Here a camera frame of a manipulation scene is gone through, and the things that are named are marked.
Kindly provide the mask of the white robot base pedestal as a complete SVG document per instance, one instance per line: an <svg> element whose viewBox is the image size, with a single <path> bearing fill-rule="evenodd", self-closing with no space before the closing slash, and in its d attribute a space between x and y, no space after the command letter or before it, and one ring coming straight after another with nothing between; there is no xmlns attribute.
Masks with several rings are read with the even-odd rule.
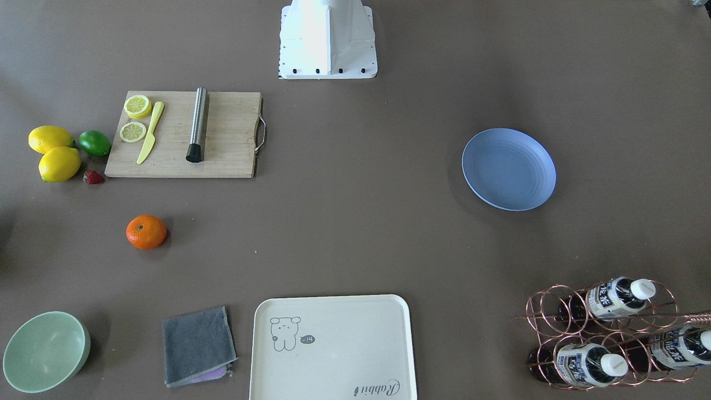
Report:
<svg viewBox="0 0 711 400"><path fill-rule="evenodd" d="M378 75L373 10L361 1L292 1L281 9L281 79Z"/></svg>

